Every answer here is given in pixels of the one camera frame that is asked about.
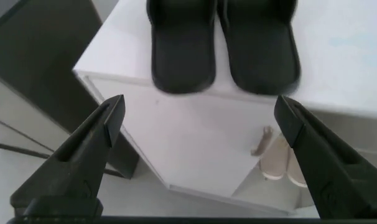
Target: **beige shoe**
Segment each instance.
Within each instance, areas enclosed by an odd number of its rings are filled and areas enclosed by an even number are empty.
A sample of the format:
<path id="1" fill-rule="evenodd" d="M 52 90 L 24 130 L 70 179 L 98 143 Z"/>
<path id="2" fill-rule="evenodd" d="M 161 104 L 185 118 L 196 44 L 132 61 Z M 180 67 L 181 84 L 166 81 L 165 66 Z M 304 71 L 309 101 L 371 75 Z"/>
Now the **beige shoe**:
<path id="1" fill-rule="evenodd" d="M 278 135 L 259 161 L 259 169 L 263 176 L 271 180 L 279 180 L 284 176 L 287 171 L 288 149 L 289 145 L 284 135 Z"/>
<path id="2" fill-rule="evenodd" d="M 300 169 L 298 160 L 296 159 L 293 149 L 289 149 L 289 161 L 287 168 L 287 176 L 289 180 L 299 187 L 307 187 L 305 177 Z"/>

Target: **gray floor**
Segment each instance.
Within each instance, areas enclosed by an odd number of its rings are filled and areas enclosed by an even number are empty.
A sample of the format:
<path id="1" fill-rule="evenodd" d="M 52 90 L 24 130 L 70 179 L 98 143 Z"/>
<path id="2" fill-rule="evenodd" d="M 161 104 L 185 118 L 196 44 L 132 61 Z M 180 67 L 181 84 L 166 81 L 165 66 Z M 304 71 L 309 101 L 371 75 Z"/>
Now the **gray floor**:
<path id="1" fill-rule="evenodd" d="M 167 190 L 140 161 L 132 180 L 104 175 L 99 199 L 104 215 L 161 217 L 270 217 L 264 212 Z"/>
<path id="2" fill-rule="evenodd" d="M 13 217 L 10 195 L 44 162 L 0 149 L 0 223 Z M 270 217 L 268 213 L 168 191 L 143 161 L 132 180 L 104 175 L 103 215 L 157 217 Z"/>

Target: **white cabinet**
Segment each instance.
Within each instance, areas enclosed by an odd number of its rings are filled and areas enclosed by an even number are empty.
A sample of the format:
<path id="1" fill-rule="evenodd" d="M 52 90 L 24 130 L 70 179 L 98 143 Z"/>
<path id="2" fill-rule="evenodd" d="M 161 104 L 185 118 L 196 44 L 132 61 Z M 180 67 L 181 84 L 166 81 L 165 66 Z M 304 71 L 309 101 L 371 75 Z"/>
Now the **white cabinet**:
<path id="1" fill-rule="evenodd" d="M 377 152 L 377 135 L 371 138 L 377 131 L 370 131 L 377 125 L 377 67 L 365 58 L 364 45 L 350 45 L 359 27 L 376 37 L 371 25 L 377 20 L 377 0 L 367 1 L 367 7 L 362 0 L 298 4 L 292 27 L 302 77 L 290 97 L 315 111 L 353 147 Z M 347 4 L 351 10 L 342 11 Z M 365 45 L 372 40 L 362 39 Z M 373 50 L 368 52 L 376 60 Z M 265 180 L 256 167 L 259 158 L 250 152 L 263 127 L 279 131 L 273 116 L 276 97 L 245 93 L 233 83 L 218 19 L 215 55 L 216 80 L 207 91 L 160 92 L 151 78 L 146 1 L 119 0 L 75 73 L 99 103 L 124 95 L 121 131 L 166 187 L 273 213 L 311 205 L 308 192 L 286 178 Z"/>

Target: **cabinet top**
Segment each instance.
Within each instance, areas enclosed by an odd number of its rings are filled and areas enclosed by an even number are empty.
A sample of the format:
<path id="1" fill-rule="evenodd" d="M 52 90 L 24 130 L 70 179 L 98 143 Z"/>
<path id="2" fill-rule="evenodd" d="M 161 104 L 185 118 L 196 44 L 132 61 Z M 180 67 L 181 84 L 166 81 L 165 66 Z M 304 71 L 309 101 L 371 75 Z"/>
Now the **cabinet top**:
<path id="1" fill-rule="evenodd" d="M 198 94 L 275 103 L 276 97 L 245 93 L 234 84 L 215 22 L 216 80 Z M 290 97 L 313 110 L 377 118 L 377 0 L 298 1 L 292 29 L 301 78 Z M 155 88 L 146 0 L 119 0 L 74 70 L 80 77 Z"/>

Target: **cabinet door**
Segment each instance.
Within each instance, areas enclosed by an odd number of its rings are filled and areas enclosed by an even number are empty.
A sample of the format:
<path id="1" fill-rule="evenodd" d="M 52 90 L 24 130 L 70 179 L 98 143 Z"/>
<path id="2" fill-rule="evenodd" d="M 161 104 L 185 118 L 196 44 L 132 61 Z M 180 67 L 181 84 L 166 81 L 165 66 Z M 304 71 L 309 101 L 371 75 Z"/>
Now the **cabinet door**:
<path id="1" fill-rule="evenodd" d="M 172 96 L 152 86 L 93 80 L 104 98 L 124 94 L 124 127 L 168 184 L 230 197 L 255 167 L 273 105 L 215 96 Z"/>

